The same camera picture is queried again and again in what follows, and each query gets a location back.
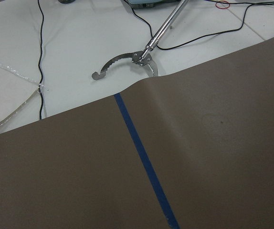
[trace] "black cable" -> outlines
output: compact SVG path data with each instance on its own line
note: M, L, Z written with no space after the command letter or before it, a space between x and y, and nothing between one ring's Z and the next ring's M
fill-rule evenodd
M233 30L227 30L227 31L221 31L221 32L215 32L215 33L211 33L211 34L206 34L206 35L203 35L203 36L200 36L198 38L195 38L191 41L188 41L188 42L185 42L183 44L180 44L180 45L176 45L174 47L170 47L170 48L161 48L160 46L157 46L160 50L172 50L172 49L176 49L176 48L179 48L181 46L184 46L186 44L189 44L191 42L194 42L196 40L199 40L201 38L204 38L204 37L209 37L209 36L214 36L214 35L219 35L219 34L223 34L223 33L228 33L228 32L234 32L234 31L239 31L240 29L242 29L242 27L244 26L244 22L245 22L245 17L246 17L246 13L248 11L248 9L251 7L251 6L254 6L254 5L274 5L274 1L267 1L267 2L257 2L257 3L254 3L254 2L234 2L234 3L226 3L226 2L220 2L220 1L215 1L215 0L205 0L205 1L209 1L209 2L215 2L215 3L221 3L221 4L229 4L229 5L237 5L237 4L249 4L249 6L246 7L245 9L245 12L244 12L244 16L243 16L243 19L242 19L242 24L239 28L237 29L233 29ZM132 12L133 14L138 17L140 20L142 20L143 22L145 22L149 28L150 28L150 33L151 33L151 37L153 37L153 32L152 32L152 27L150 25L150 23L148 23L145 19L141 18L140 16L138 16L135 12L135 10L133 8L132 9Z
M44 22L44 15L43 15L43 11L40 5L40 0L37 0L38 3L38 8L40 9L41 13L42 13L42 25L41 25L41 44L40 44L40 48L41 48L41 55L40 55L40 59L38 61L38 69L40 70L41 73L41 80L40 83L38 85L38 92L41 96L41 107L40 107L40 120L42 119L42 108L43 108L43 94L41 92L41 85L42 85L42 81L43 81L43 73L42 73L42 68L41 68L41 63L42 63L42 27L43 27L43 22Z

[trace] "white table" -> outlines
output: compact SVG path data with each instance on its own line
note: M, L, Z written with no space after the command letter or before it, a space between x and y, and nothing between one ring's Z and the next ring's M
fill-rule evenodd
M150 22L155 32L175 5L137 10L137 14ZM113 95L148 77L144 69L128 59L113 65L104 79L91 78L109 59L140 51L150 39L148 26L123 1L76 0L60 4L57 0L41 0L41 6L45 15L43 117ZM191 0L159 45L175 46L204 34L238 28L244 9L231 6L220 10L214 3ZM0 121L37 90L41 21L36 0L0 2L0 65L16 71L14 75L0 68ZM205 38L171 51L155 49L152 56L160 74L167 75L272 37L274 6L253 6L240 31ZM39 108L40 96L35 94L0 128L0 133L37 121Z

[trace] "red ring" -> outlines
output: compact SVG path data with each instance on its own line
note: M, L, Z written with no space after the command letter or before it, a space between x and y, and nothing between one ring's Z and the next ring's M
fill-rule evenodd
M220 7L220 6L218 6L218 3L220 3L220 2L224 2L224 3L228 4L228 6L227 6L227 7ZM218 8L218 9L220 9L220 10L228 9L230 6L231 6L231 5L229 4L228 1L218 1L218 2L215 4L215 7Z

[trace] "blue line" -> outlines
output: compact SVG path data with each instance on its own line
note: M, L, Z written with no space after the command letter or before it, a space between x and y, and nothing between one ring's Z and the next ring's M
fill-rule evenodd
M154 168L150 162L150 159L148 158L146 150L141 142L141 139L140 139L138 132L133 124L133 121L127 111L127 108L123 102L123 99L122 99L120 93L115 94L114 97L115 97L118 107L121 111L122 117L126 123L126 126L129 130L129 133L131 134L131 138L135 144L136 150L138 151L138 154L142 161L142 164L147 172L148 178L151 182L151 185L154 189L156 197L159 201L160 207L161 207L162 211L164 212L164 215L168 221L168 224L172 229L180 229L179 224L176 221L176 218L173 214L171 206L167 200L164 190L162 189L162 187L160 185L158 177L154 171Z

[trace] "curved metal jaw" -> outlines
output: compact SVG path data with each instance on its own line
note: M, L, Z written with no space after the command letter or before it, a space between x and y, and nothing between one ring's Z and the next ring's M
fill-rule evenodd
M138 52L129 52L129 53L124 53L121 55L118 55L116 57L114 57L113 59L109 60L101 69L100 74L98 72L94 72L92 74L92 78L94 80L100 80L102 78L104 78L106 76L106 71L108 70L108 68L115 63L116 61L119 61L121 59L126 59L126 58L132 58L132 63L138 64L140 66L145 66L145 65L149 65L152 72L153 72L153 76L159 76L159 71L158 71L158 67L157 64L153 61L152 57L150 54L148 54L145 59L143 60L139 60L140 56L142 55L143 51L138 51Z

